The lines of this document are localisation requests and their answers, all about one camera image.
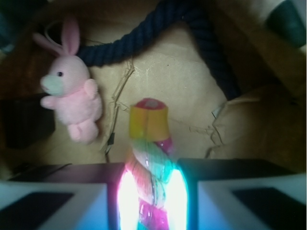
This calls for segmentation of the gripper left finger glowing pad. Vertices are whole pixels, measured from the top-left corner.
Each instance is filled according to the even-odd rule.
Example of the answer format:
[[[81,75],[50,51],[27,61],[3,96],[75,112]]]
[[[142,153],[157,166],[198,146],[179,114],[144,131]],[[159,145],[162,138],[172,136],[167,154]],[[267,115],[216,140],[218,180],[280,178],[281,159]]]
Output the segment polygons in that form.
[[[47,165],[0,183],[3,230],[135,230],[123,163]]]

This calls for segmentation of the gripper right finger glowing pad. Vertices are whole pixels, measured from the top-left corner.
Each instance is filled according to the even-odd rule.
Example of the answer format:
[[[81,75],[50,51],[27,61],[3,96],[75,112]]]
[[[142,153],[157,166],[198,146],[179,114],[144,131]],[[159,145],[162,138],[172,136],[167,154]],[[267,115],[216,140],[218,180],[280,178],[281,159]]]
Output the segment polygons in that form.
[[[304,230],[307,175],[265,160],[181,158],[172,230]]]

